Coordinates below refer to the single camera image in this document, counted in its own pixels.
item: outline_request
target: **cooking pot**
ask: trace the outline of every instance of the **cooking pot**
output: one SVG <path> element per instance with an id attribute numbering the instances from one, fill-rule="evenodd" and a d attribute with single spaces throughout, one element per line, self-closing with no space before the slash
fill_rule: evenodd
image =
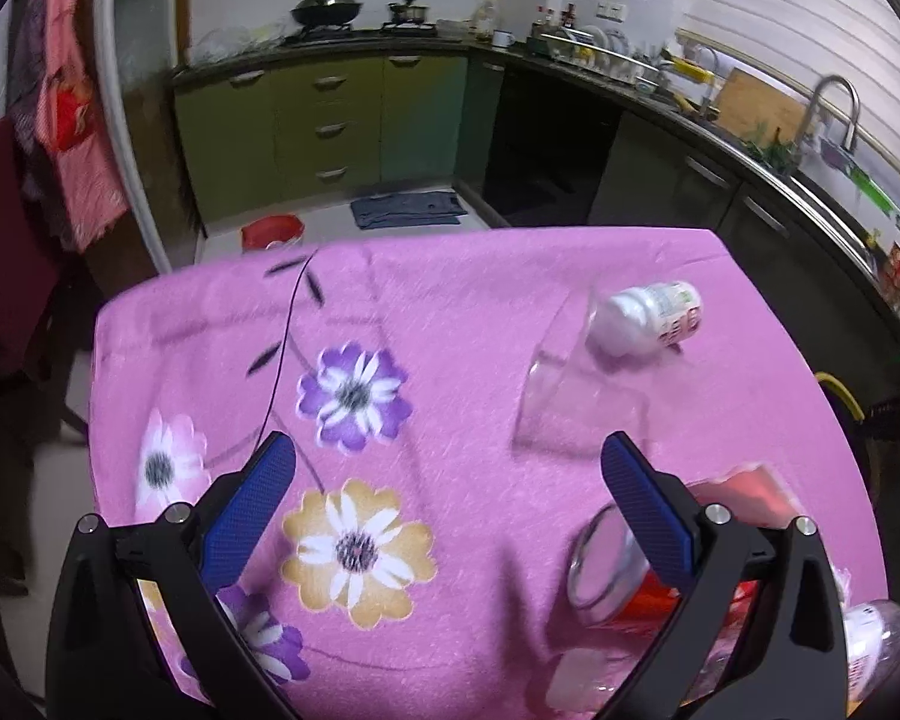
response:
<path id="1" fill-rule="evenodd" d="M 430 10 L 426 5 L 414 5 L 415 0 L 404 0 L 403 2 L 391 2 L 388 6 L 391 9 L 391 22 L 393 23 L 425 23 L 427 20 L 427 11 Z"/>
<path id="2" fill-rule="evenodd" d="M 290 11 L 301 26 L 343 26 L 357 18 L 362 4 L 356 0 L 301 0 Z"/>

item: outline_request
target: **wooden cutting board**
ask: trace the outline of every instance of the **wooden cutting board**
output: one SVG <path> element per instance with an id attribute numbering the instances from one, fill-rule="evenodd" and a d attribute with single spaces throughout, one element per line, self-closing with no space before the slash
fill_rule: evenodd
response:
<path id="1" fill-rule="evenodd" d="M 805 106 L 768 83 L 734 68 L 716 101 L 720 108 L 717 125 L 743 140 L 754 140 L 759 146 L 773 141 L 780 128 L 780 142 L 792 141 L 797 134 Z M 756 139 L 762 122 L 763 137 Z"/>

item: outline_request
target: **metal screw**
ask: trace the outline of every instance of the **metal screw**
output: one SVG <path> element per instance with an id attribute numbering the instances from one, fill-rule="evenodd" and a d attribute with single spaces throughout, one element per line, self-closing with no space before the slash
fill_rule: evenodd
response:
<path id="1" fill-rule="evenodd" d="M 797 517 L 797 530 L 804 536 L 813 536 L 817 532 L 817 524 L 810 517 Z"/>
<path id="2" fill-rule="evenodd" d="M 186 522 L 187 517 L 190 516 L 190 504 L 188 503 L 175 503 L 173 506 L 170 506 L 170 509 L 167 509 L 164 512 L 164 517 L 168 522 L 173 522 L 176 525 L 179 525 L 181 522 Z"/>
<path id="3" fill-rule="evenodd" d="M 77 522 L 77 530 L 81 533 L 93 533 L 100 525 L 100 518 L 96 514 L 84 514 Z"/>
<path id="4" fill-rule="evenodd" d="M 703 510 L 703 513 L 714 525 L 725 525 L 730 522 L 730 517 L 732 517 L 730 509 L 719 503 L 711 503 Z"/>

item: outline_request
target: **power outlet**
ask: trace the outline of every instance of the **power outlet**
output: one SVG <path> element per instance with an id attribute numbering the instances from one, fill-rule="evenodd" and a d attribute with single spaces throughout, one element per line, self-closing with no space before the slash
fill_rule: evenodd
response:
<path id="1" fill-rule="evenodd" d="M 597 17 L 600 19 L 611 20 L 616 23 L 623 23 L 626 18 L 626 5 L 622 2 L 600 1 L 597 5 Z"/>

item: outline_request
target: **table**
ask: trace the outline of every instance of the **table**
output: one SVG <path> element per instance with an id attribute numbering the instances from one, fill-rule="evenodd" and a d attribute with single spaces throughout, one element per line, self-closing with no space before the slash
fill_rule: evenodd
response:
<path id="1" fill-rule="evenodd" d="M 768 464 L 850 571 L 850 602 L 885 597 L 874 516 L 836 418 L 754 286 L 701 230 L 295 247 L 142 285 L 98 320 L 98 509 L 122 525 L 196 500 L 242 466 L 269 413 L 266 429 L 298 446 L 298 475 L 221 601 L 295 707 L 540 713 L 554 658 L 593 640 L 563 578 L 572 539 L 608 496 L 595 458 L 518 456 L 511 440 L 541 339 L 598 278 L 617 289 L 685 279 L 703 295 L 679 385 L 628 374 L 652 396 L 650 462 L 685 482 Z M 199 695 L 148 598 L 175 678 Z"/>

